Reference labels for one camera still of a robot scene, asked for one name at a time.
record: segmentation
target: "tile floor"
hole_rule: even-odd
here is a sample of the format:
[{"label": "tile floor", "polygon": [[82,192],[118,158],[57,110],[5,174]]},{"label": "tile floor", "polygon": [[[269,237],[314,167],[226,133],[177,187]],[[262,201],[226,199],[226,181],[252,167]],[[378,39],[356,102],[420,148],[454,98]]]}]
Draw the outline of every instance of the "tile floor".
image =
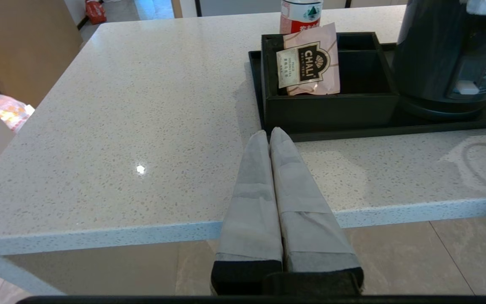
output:
[{"label": "tile floor", "polygon": [[[172,19],[170,0],[119,0],[104,2],[106,22],[124,22],[153,19]],[[89,21],[80,29],[81,37],[87,42],[100,24],[92,25]]]},{"label": "tile floor", "polygon": [[[365,271],[364,294],[486,295],[486,217],[345,229]],[[210,294],[216,240],[182,242],[174,294]],[[0,279],[0,304],[29,293]]]}]

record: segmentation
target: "black tray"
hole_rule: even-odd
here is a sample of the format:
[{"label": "black tray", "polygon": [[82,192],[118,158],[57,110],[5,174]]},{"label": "black tray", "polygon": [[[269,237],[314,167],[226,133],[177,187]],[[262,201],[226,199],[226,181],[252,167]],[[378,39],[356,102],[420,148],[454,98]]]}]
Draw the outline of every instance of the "black tray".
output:
[{"label": "black tray", "polygon": [[[384,44],[382,48],[384,51],[389,50],[392,44]],[[261,80],[261,61],[262,52],[252,51],[248,53],[251,62],[251,71],[254,81],[254,91],[256,94],[256,102],[258,104],[258,112],[260,115],[260,125],[268,136],[271,130],[266,129],[264,122],[264,105],[262,99],[262,80]],[[387,125],[372,128],[352,128],[352,129],[338,129],[327,132],[308,132],[308,133],[291,133],[290,137],[295,142],[303,141],[320,141],[320,140],[336,140],[341,138],[355,138],[355,137],[372,137],[372,136],[387,136],[387,135],[403,135],[413,133],[429,133],[429,132],[443,132],[466,129],[484,129],[486,128],[486,107],[482,110],[478,117],[454,122],[436,122],[420,119],[409,113],[404,112],[397,107],[393,116]]]},{"label": "black tray", "polygon": [[388,62],[374,32],[337,33],[340,92],[289,96],[278,88],[276,53],[283,35],[262,35],[262,102],[265,129],[328,132],[386,125],[399,102]]}]

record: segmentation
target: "pink packet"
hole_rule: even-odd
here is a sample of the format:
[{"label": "pink packet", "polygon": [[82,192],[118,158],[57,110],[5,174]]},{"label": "pink packet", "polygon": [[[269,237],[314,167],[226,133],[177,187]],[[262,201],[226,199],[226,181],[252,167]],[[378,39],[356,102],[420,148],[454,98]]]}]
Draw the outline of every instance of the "pink packet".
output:
[{"label": "pink packet", "polygon": [[289,95],[340,92],[338,54],[335,23],[285,35],[276,54],[278,88]]}]

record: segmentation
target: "black edge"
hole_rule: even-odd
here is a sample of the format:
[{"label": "black edge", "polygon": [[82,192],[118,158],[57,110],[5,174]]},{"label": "black edge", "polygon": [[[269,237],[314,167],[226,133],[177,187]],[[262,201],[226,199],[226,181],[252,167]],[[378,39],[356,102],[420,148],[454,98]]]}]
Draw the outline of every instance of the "black edge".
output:
[{"label": "black edge", "polygon": [[196,16],[202,16],[202,6],[200,4],[200,0],[194,0],[194,5],[196,6]]},{"label": "black edge", "polygon": [[218,296],[260,295],[262,281],[274,273],[282,273],[280,261],[215,261],[211,287]]},{"label": "black edge", "polygon": [[31,296],[19,304],[486,304],[486,296]]},{"label": "black edge", "polygon": [[264,129],[264,100],[262,99],[262,84],[258,85],[254,79],[259,79],[261,77],[260,71],[254,68],[256,60],[258,61],[258,66],[260,66],[260,61],[262,61],[262,52],[260,51],[250,51],[248,53],[248,59],[251,62],[252,79],[254,83],[254,93],[256,95],[256,102],[258,103],[258,116],[260,117],[260,127]]},{"label": "black edge", "polygon": [[[378,41],[378,36],[376,36],[375,32],[372,32],[373,36],[373,41],[374,41],[374,46],[376,47],[376,50],[378,50],[378,58],[380,58],[380,61],[382,62],[382,65],[384,67],[389,67],[389,63],[387,63],[386,56],[384,54],[384,50],[380,42]],[[399,94],[399,90],[397,89],[397,84],[393,80],[393,73],[391,72],[391,69],[384,69],[384,73],[386,73],[386,79],[389,84],[389,88],[391,88],[391,91],[393,91],[395,94]]]},{"label": "black edge", "polygon": [[89,17],[85,16],[81,21],[80,23],[78,23],[78,25],[76,25],[76,27],[78,28],[78,30],[81,30],[84,25],[87,23],[87,21],[89,20]]},{"label": "black edge", "polygon": [[393,52],[397,48],[397,43],[382,43],[380,46],[383,52]]},{"label": "black edge", "polygon": [[290,133],[290,137],[295,142],[304,141],[324,141],[324,140],[342,140],[346,138],[376,137],[407,135],[417,133],[435,133],[447,131],[459,131],[470,129],[486,129],[486,121],[480,121],[477,125],[474,122],[454,122],[440,123],[436,125],[413,125],[410,127],[385,127],[374,129],[355,129],[339,130],[320,133]]},{"label": "black edge", "polygon": [[304,296],[306,300],[330,299],[360,296],[362,284],[361,267],[318,273],[278,272],[264,278],[262,292],[271,296]]}]

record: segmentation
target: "speckled countertop surface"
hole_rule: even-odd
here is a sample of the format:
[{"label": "speckled countertop surface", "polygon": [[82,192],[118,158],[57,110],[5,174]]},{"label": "speckled countertop surface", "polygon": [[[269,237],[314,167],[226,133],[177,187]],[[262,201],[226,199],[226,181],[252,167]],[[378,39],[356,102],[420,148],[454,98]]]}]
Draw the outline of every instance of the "speckled countertop surface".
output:
[{"label": "speckled countertop surface", "polygon": [[[322,23],[395,42],[404,9]],[[278,20],[102,25],[0,157],[0,255],[217,237],[259,129],[247,52]],[[486,214],[486,130],[297,146],[345,227]]]}]

